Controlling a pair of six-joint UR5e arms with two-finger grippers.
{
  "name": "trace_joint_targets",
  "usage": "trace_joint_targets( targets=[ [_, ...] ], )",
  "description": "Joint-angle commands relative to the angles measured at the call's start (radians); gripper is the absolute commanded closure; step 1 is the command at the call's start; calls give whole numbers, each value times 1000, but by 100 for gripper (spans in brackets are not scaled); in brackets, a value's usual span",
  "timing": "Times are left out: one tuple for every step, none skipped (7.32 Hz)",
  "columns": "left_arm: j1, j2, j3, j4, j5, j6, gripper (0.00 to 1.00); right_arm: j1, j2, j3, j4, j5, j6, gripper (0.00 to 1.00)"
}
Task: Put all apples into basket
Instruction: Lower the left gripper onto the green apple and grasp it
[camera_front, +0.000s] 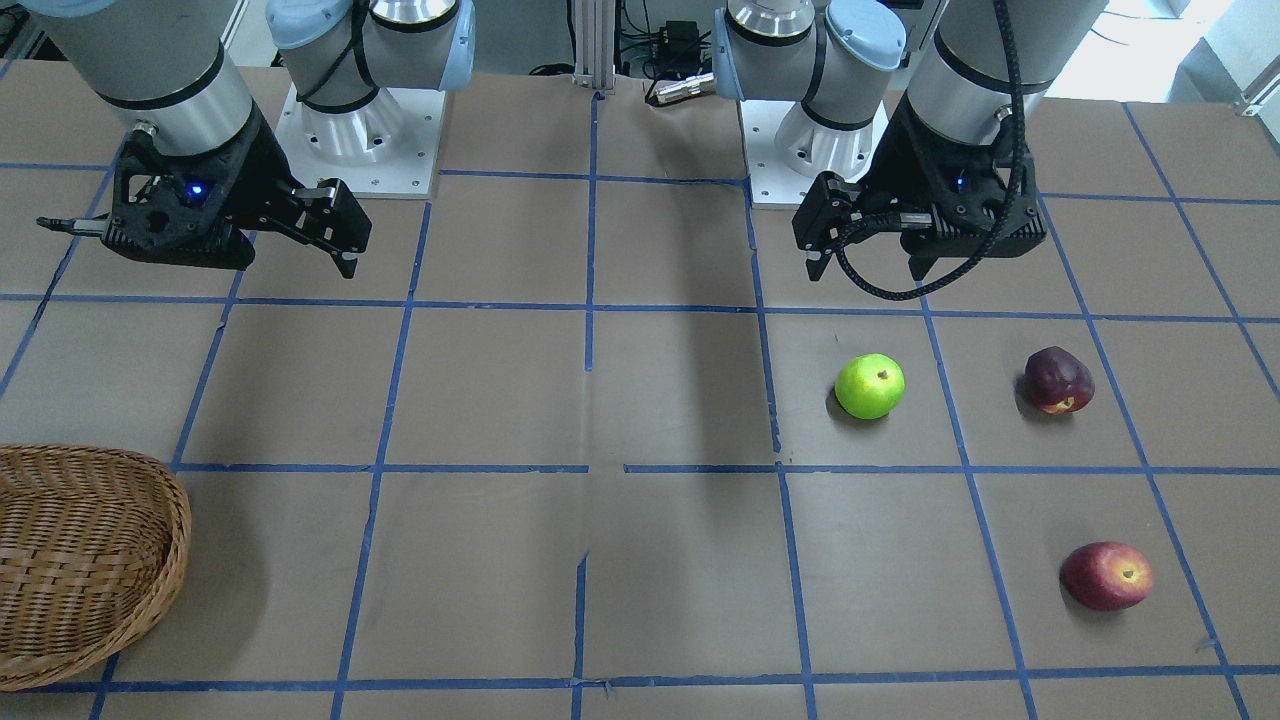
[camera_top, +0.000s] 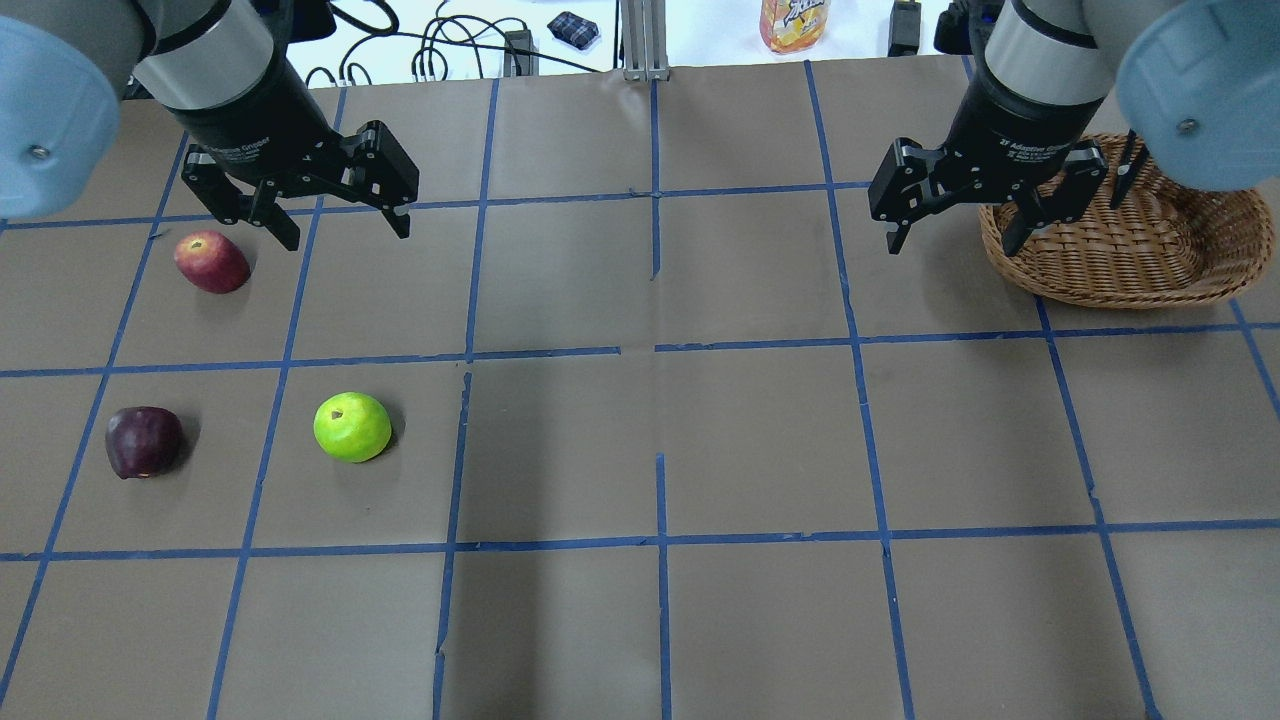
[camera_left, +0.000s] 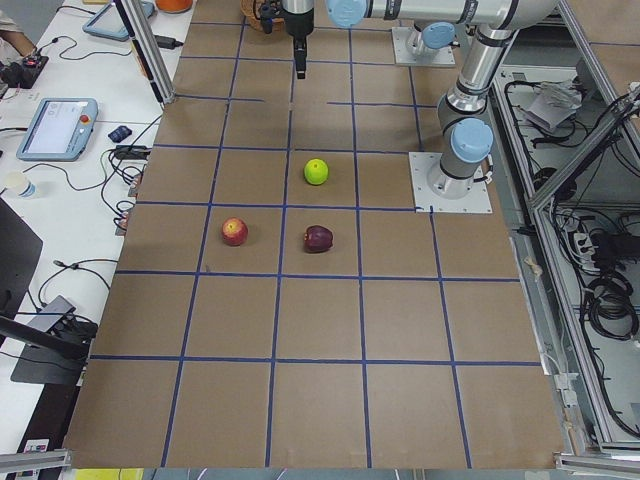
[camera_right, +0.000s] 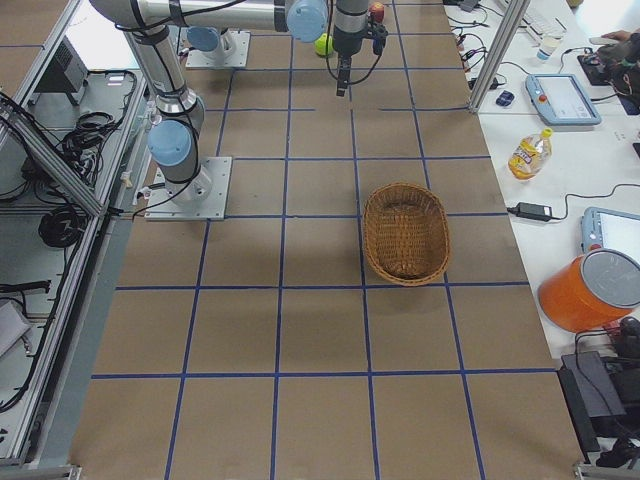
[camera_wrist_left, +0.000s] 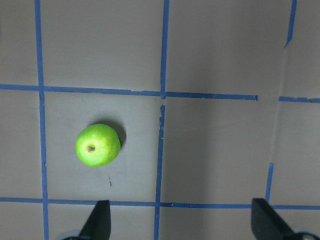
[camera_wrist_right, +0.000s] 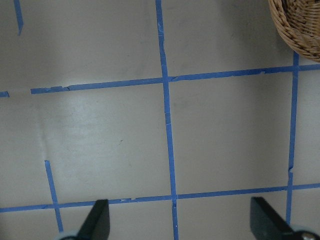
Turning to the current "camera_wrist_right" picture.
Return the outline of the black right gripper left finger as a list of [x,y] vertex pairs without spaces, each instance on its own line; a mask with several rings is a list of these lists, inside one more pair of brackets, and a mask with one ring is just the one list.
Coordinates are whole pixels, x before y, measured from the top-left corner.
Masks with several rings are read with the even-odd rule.
[[84,223],[79,229],[77,240],[107,240],[110,235],[109,201],[99,199],[93,205]]

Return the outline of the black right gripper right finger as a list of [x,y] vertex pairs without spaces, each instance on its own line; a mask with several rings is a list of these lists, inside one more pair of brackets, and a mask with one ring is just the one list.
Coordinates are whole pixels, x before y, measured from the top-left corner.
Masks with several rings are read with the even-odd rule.
[[263,197],[250,199],[250,230],[256,240],[318,240],[308,230],[294,230]]

